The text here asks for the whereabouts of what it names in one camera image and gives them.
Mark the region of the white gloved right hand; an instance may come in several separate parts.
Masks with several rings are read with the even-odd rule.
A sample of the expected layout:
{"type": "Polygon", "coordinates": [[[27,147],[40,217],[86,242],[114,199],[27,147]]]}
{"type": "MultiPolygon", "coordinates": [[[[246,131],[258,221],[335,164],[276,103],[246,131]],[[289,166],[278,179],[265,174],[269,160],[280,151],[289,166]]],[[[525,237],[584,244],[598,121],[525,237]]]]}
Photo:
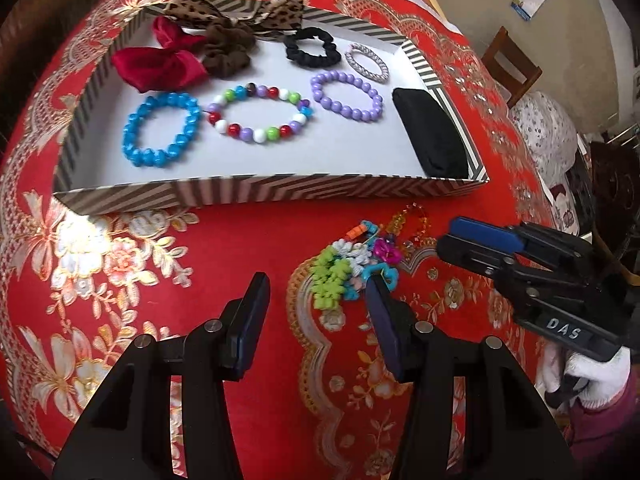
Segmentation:
{"type": "Polygon", "coordinates": [[[623,395],[630,370],[630,350],[626,347],[620,348],[608,362],[598,362],[548,341],[535,386],[543,396],[558,390],[566,375],[585,379],[587,385],[577,397],[587,410],[600,410],[613,405],[623,395]]]}

